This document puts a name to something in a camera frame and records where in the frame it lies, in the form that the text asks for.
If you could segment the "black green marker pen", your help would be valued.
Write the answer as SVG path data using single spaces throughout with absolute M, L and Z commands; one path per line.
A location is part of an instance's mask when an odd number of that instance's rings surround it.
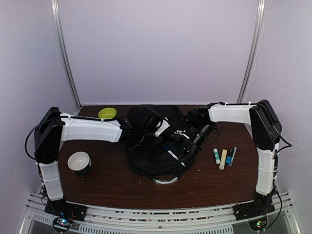
M 178 157 L 165 145 L 163 145 L 163 148 L 168 152 L 175 160 L 178 160 Z

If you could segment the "white green glue stick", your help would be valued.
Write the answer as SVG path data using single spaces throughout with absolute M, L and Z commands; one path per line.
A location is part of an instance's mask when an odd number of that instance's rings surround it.
M 213 152 L 214 152 L 214 158 L 215 158 L 216 164 L 220 164 L 220 158 L 219 158 L 219 153 L 218 153 L 217 148 L 214 148 Z

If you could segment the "black student backpack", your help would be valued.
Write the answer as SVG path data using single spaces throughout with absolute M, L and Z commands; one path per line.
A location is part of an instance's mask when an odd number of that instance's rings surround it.
M 183 139 L 174 140 L 170 136 L 176 130 L 182 130 L 191 137 L 191 126 L 186 116 L 178 107 L 168 105 L 133 107 L 127 115 L 135 128 L 151 131 L 140 144 L 125 144 L 131 170 L 137 175 L 149 177 L 155 184 L 167 185 L 177 182 L 184 171 L 194 164 L 195 157 L 179 162 L 166 152 L 163 145 L 179 158 Z M 156 126 L 164 118 L 169 120 L 170 127 L 156 137 Z

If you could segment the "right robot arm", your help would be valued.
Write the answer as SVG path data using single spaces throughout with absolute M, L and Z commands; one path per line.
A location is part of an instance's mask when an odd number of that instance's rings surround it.
M 278 170 L 281 123 L 268 100 L 257 103 L 212 102 L 188 112 L 187 121 L 195 127 L 190 138 L 184 137 L 179 162 L 194 157 L 218 122 L 250 125 L 258 152 L 258 179 L 250 211 L 262 214 L 272 202 L 274 181 Z

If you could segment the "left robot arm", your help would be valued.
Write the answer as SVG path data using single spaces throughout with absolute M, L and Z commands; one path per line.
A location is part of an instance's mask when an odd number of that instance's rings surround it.
M 135 128 L 129 115 L 113 119 L 73 116 L 51 107 L 40 123 L 33 127 L 24 142 L 28 149 L 30 136 L 34 137 L 35 151 L 31 159 L 39 167 L 46 189 L 48 202 L 59 216 L 70 212 L 66 202 L 59 174 L 59 148 L 62 142 L 71 140 L 105 141 L 110 143 L 140 144 L 151 131 Z

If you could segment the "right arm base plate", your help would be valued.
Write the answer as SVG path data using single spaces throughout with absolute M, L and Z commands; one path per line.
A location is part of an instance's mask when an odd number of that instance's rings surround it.
M 237 203 L 233 206 L 234 215 L 237 221 L 251 219 L 275 211 L 273 204 L 263 206 L 262 204 L 251 201 L 247 203 Z

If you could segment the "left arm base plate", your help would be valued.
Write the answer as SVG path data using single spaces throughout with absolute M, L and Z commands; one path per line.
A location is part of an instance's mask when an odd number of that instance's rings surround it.
M 67 219 L 84 221 L 87 207 L 68 203 L 65 200 L 48 201 L 44 211 L 55 216 L 65 217 Z

